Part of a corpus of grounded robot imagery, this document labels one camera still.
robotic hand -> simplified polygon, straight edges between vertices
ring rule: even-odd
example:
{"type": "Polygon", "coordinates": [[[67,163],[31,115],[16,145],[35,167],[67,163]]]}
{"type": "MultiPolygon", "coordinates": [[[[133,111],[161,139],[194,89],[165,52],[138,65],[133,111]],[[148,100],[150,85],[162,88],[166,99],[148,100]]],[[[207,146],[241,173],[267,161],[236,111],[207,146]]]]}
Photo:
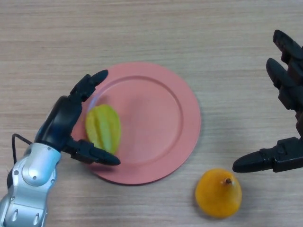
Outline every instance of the robotic hand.
{"type": "Polygon", "coordinates": [[[273,169],[277,173],[303,167],[303,47],[279,30],[274,32],[273,42],[282,52],[281,60],[288,65],[288,70],[270,58],[266,63],[267,73],[279,90],[278,98],[284,107],[296,112],[296,129],[300,139],[292,137],[279,140],[273,148],[264,148],[240,157],[233,164],[234,172],[273,169]]]}
{"type": "Polygon", "coordinates": [[[8,193],[0,202],[0,227],[44,227],[47,199],[56,182],[56,166],[61,152],[83,163],[119,165],[120,160],[85,140],[75,141],[71,132],[85,102],[95,87],[106,79],[108,71],[86,75],[70,92],[62,96],[51,109],[38,131],[34,143],[14,134],[12,149],[14,166],[7,177],[8,193]],[[15,137],[29,147],[17,161],[15,137]]]}

light wood grain surface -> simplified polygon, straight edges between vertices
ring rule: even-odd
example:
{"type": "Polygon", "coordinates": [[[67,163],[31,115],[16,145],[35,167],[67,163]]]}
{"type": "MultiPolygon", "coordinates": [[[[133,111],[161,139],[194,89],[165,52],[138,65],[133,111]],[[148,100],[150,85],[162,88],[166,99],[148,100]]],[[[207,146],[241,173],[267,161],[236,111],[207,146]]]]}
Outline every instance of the light wood grain surface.
{"type": "MultiPolygon", "coordinates": [[[[29,140],[51,106],[85,74],[126,61],[167,67],[201,106],[198,145],[156,183],[106,183],[64,155],[47,227],[296,227],[303,222],[303,169],[236,174],[241,210],[209,220],[193,201],[208,169],[298,136],[265,64],[281,52],[275,29],[303,45],[302,0],[1,0],[0,194],[12,168],[11,135],[29,140]]],[[[18,156],[25,145],[17,143],[18,156]]]]}

